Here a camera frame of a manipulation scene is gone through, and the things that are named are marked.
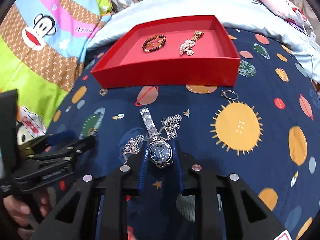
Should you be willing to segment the person's left hand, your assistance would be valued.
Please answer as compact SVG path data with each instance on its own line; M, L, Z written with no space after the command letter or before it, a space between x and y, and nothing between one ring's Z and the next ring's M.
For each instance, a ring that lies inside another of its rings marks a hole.
M42 189L35 193L38 200L38 206L43 217L48 216L48 213L52 210L51 203L49 201L50 194L47 189ZM22 239L30 239L34 230L26 229L29 225L28 215L30 215L30 207L24 202L16 199L13 195L7 196L3 199L5 209L11 218L17 222L21 227L18 228L17 233Z

